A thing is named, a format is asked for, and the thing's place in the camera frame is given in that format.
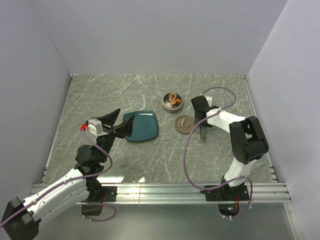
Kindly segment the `small bowl with red food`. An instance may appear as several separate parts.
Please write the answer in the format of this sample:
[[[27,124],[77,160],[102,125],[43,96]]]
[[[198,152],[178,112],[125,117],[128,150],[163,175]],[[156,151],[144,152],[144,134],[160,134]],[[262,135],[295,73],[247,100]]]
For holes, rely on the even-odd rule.
[[[169,98],[170,99],[175,99],[177,97],[177,95],[175,94],[175,93],[171,93],[170,95],[169,95]]]

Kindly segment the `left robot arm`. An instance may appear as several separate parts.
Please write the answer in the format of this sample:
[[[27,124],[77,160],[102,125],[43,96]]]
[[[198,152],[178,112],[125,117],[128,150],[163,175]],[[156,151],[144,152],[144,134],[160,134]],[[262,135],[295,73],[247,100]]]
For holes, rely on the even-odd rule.
[[[93,117],[81,125],[80,131],[90,144],[77,149],[77,164],[56,182],[38,193],[21,200],[10,200],[0,226],[12,240],[33,240],[40,223],[54,218],[76,203],[101,204],[104,197],[115,192],[107,190],[98,176],[109,171],[102,164],[113,164],[110,150],[116,138],[131,137],[134,115],[121,124],[115,122],[120,114],[116,109],[104,116]]]

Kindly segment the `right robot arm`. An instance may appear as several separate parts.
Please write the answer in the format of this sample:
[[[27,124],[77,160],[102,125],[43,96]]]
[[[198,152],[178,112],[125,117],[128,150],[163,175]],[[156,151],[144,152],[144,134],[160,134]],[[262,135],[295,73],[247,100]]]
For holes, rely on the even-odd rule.
[[[220,107],[210,106],[203,95],[191,99],[194,109],[194,125],[200,128],[218,127],[230,136],[233,161],[222,177],[226,184],[220,187],[220,194],[226,200],[233,199],[238,189],[264,154],[269,151],[269,144],[256,116],[238,116]]]

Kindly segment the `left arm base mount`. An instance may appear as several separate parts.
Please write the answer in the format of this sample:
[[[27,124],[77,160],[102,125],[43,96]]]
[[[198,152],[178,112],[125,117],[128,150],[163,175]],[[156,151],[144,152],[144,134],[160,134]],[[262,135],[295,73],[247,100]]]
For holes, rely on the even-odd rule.
[[[117,187],[116,186],[102,186],[98,190],[93,191],[89,194],[89,197],[84,200],[85,202],[81,206],[81,213],[85,217],[99,216],[105,203],[114,203],[117,197]]]

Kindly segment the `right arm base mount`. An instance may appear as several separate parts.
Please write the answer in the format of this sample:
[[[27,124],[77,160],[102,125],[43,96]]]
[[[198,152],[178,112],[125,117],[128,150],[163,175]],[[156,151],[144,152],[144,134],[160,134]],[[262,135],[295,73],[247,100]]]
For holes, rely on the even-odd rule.
[[[205,190],[201,190],[200,193],[205,195],[207,202],[218,202],[218,211],[224,218],[232,220],[239,217],[251,205],[253,194],[244,183],[236,187],[230,187],[226,184],[219,189],[209,190],[212,187],[214,186],[206,185]],[[247,205],[242,212],[241,201],[247,201]]]

